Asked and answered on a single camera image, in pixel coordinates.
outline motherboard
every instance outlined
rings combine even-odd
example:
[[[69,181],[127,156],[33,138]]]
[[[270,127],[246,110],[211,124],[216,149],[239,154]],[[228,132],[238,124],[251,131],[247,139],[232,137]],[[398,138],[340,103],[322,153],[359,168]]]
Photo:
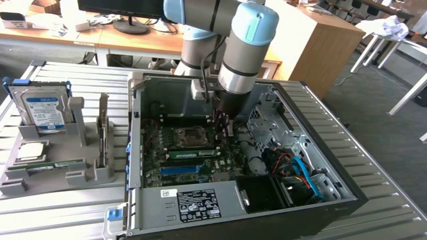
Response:
[[[212,126],[164,126],[152,119],[143,124],[144,187],[222,182],[244,173],[238,138],[215,140]]]

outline metal slatted surface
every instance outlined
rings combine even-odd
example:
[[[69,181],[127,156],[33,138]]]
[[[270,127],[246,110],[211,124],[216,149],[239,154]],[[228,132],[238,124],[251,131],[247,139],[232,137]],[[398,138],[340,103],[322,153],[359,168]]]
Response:
[[[100,93],[109,93],[108,115],[115,123],[117,179],[112,183],[91,186],[88,189],[1,200],[1,239],[33,239],[47,236],[47,238],[60,236],[61,239],[73,240],[101,239],[105,207],[117,205],[124,197],[124,174],[120,171],[125,167],[128,135],[125,79],[129,71],[139,70],[53,62],[48,62],[43,68],[29,67],[25,71],[23,78],[37,81],[71,81],[73,96],[84,97],[85,122],[96,120]],[[351,216],[335,221],[308,239],[426,239],[426,216],[319,99],[300,83],[284,82],[282,85],[370,198]],[[0,171],[3,172],[21,121],[11,99],[7,99],[0,106],[0,116]]]

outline robotic arm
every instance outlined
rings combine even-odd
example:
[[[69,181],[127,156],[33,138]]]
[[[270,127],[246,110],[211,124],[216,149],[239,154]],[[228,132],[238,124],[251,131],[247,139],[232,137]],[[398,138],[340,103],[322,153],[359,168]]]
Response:
[[[232,122],[251,94],[276,34],[279,15],[255,2],[235,0],[164,0],[164,14],[173,22],[197,28],[208,36],[205,39],[212,32],[228,36],[218,76],[223,90],[215,91],[212,105],[216,132],[231,136]],[[183,56],[193,56],[192,52],[185,52],[184,47]]]

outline gray carpet floor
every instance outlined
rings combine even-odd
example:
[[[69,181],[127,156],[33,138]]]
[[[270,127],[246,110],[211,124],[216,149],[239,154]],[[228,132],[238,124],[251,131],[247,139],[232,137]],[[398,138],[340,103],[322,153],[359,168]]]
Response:
[[[358,59],[355,53],[336,79],[350,74]],[[32,60],[77,63],[83,52],[52,51],[21,46],[0,45],[0,77],[19,78]],[[143,58],[137,68],[147,68],[149,58]],[[161,70],[169,70],[167,62]],[[335,114],[350,122],[348,130],[368,150],[380,166],[400,185],[420,209],[427,212],[427,144],[419,137],[427,132],[427,108],[410,102],[396,116],[388,116],[407,92],[392,77],[387,79],[375,69],[363,67],[342,86],[334,86],[324,98]]]

